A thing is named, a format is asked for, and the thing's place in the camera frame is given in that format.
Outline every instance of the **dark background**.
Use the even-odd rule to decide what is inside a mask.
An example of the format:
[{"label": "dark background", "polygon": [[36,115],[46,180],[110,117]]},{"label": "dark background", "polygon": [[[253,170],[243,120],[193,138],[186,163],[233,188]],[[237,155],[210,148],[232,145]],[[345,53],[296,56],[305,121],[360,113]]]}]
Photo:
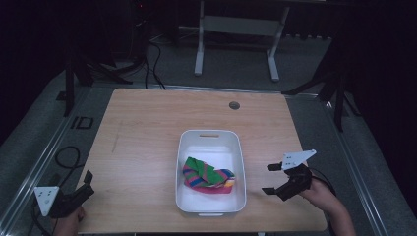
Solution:
[{"label": "dark background", "polygon": [[[367,7],[295,2],[291,3],[294,8],[285,34],[332,38],[321,73],[347,73],[347,89],[354,95],[398,186],[416,213],[417,47],[413,33],[417,29],[417,8],[412,1],[368,1]],[[55,15],[45,13],[44,3]],[[221,14],[224,5],[215,3],[212,1],[208,10]],[[115,58],[130,59],[145,53],[149,31],[133,30],[134,24],[151,21],[176,41],[178,26],[198,25],[198,9],[199,1],[193,0],[63,0],[55,4],[2,0],[0,143],[19,124],[47,83],[64,70],[61,30],[88,57],[112,65]],[[226,9],[228,14],[254,17],[275,14],[261,5],[251,7],[250,12],[232,6]]]}]

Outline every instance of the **wooden table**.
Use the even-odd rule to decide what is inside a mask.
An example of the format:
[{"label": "wooden table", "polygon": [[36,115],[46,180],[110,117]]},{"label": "wooden table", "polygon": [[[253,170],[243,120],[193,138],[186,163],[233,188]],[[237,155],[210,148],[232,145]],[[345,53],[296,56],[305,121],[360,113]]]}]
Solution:
[{"label": "wooden table", "polygon": [[[240,108],[229,107],[237,101]],[[187,130],[230,130],[242,147],[247,203],[232,217],[187,217],[175,203],[176,160]],[[267,165],[301,151],[281,94],[142,90],[114,91],[91,148],[86,171],[95,194],[84,207],[81,233],[319,231],[322,211],[296,196],[283,202],[262,187],[288,178]]]}]

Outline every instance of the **gray floor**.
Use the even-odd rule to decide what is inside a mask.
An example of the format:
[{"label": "gray floor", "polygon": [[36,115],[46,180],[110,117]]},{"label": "gray floor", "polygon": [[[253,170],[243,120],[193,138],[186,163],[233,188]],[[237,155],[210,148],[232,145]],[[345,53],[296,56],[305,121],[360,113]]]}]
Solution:
[{"label": "gray floor", "polygon": [[[276,55],[280,75],[280,81],[276,83],[269,78],[268,62],[262,50],[235,46],[227,48],[225,45],[208,46],[203,74],[195,77],[197,49],[194,37],[182,38],[178,46],[170,44],[163,36],[156,37],[153,42],[161,49],[156,72],[168,89],[186,87],[256,92],[279,92],[309,81],[329,44],[329,40],[303,41],[299,38],[284,38]],[[151,46],[151,65],[156,57],[157,49]],[[134,81],[130,88],[144,87],[144,70],[128,73],[124,77]],[[149,82],[154,84],[151,75]],[[53,153],[59,148],[75,146],[81,151],[80,163],[86,161],[110,95],[114,89],[120,87],[122,86],[106,79],[97,79],[92,88],[77,87],[77,106],[70,117],[63,118],[65,104],[55,100],[58,92],[64,89],[64,77],[60,75],[45,88],[19,127],[0,147],[0,186],[2,190],[8,190],[2,191],[0,196],[0,212],[6,213],[2,216],[2,227],[7,227],[10,235],[27,234],[30,229],[31,200],[22,196],[31,196],[30,190],[33,186],[48,183],[55,173],[63,176],[68,171],[56,165],[52,159]],[[338,196],[351,212],[358,235],[415,234],[416,218],[401,196],[367,125],[361,117],[353,115],[345,107],[342,120],[344,132],[339,133],[331,121],[331,107],[315,98],[320,87],[318,85],[303,94],[287,97],[302,147],[318,151],[309,161],[309,165],[327,175]],[[71,128],[77,116],[93,118],[91,129]],[[75,155],[70,151],[65,151],[62,157],[68,158],[68,164],[75,161]],[[39,166],[40,160],[45,163],[41,175],[30,174],[34,167]],[[64,192],[75,189],[80,174],[81,169],[73,174]],[[25,184],[30,182],[33,183],[31,186]],[[22,207],[15,209],[9,206]],[[11,216],[11,212],[17,215],[16,220],[5,217]],[[50,229],[45,218],[40,218],[40,221]],[[39,235],[39,231],[34,228],[32,234]],[[328,232],[269,234],[314,236],[328,235]]]}]

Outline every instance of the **small round hole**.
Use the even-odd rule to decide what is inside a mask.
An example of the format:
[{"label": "small round hole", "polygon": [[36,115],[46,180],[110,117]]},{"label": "small round hole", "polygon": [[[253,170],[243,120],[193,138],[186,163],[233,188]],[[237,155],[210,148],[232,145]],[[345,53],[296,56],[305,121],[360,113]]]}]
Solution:
[{"label": "small round hole", "polygon": [[233,109],[233,110],[237,110],[237,109],[239,109],[239,108],[240,108],[240,104],[239,104],[239,102],[237,102],[237,101],[231,101],[231,102],[229,103],[229,107],[230,107],[231,109]]}]

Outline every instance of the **white table leg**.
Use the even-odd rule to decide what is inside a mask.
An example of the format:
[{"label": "white table leg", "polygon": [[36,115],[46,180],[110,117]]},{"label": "white table leg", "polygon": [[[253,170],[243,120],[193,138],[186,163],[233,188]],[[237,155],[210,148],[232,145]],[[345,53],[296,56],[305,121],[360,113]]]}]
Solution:
[{"label": "white table leg", "polygon": [[275,82],[279,81],[278,70],[276,69],[275,53],[276,53],[276,48],[278,47],[278,44],[279,44],[279,40],[281,39],[281,36],[282,36],[282,31],[284,30],[285,21],[288,16],[288,12],[289,12],[289,7],[284,8],[282,12],[280,24],[278,28],[276,29],[276,34],[273,39],[272,48],[267,50],[270,78]]},{"label": "white table leg", "polygon": [[196,68],[194,74],[200,76],[203,73],[203,59],[205,56],[205,45],[204,45],[204,20],[205,20],[205,2],[200,2],[200,25],[199,25],[199,48],[197,49]]}]

